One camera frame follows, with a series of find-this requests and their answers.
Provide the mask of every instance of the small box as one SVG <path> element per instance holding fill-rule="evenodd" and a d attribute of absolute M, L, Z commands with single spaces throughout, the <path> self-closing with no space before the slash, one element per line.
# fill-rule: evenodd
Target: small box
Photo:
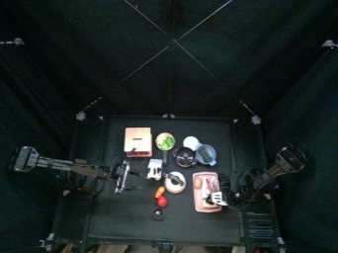
<path fill-rule="evenodd" d="M 124 152 L 128 157 L 152 156 L 152 133 L 149 127 L 126 127 Z"/>

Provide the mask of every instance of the red object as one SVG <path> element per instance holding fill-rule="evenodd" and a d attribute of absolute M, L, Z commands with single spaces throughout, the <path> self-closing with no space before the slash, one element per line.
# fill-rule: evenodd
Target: red object
<path fill-rule="evenodd" d="M 157 198 L 157 206 L 160 208 L 164 208 L 168 205 L 168 200 L 165 199 L 164 196 L 159 196 Z"/>

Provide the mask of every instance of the black curtain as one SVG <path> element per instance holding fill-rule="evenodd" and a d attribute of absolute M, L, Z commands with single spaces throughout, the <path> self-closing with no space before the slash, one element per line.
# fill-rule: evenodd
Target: black curtain
<path fill-rule="evenodd" d="M 338 251 L 338 50 L 327 48 L 264 117 L 269 159 L 292 142 L 307 167 L 280 177 L 281 235 L 293 252 Z"/>
<path fill-rule="evenodd" d="M 281 235 L 295 252 L 336 251 L 338 55 L 320 47 L 336 13 L 335 0 L 1 1 L 0 41 L 25 42 L 0 45 L 1 168 L 20 145 L 66 158 L 92 102 L 94 116 L 236 118 L 247 106 L 269 160 L 287 142 L 308 153 L 305 170 L 280 178 Z M 25 248 L 52 226 L 52 178 L 0 176 L 0 250 Z"/>
<path fill-rule="evenodd" d="M 6 162 L 10 151 L 22 145 L 37 147 L 46 157 L 66 158 L 74 114 L 13 45 L 0 47 L 0 119 L 0 251 L 26 252 L 50 233 L 54 179 L 44 171 L 8 177 Z"/>

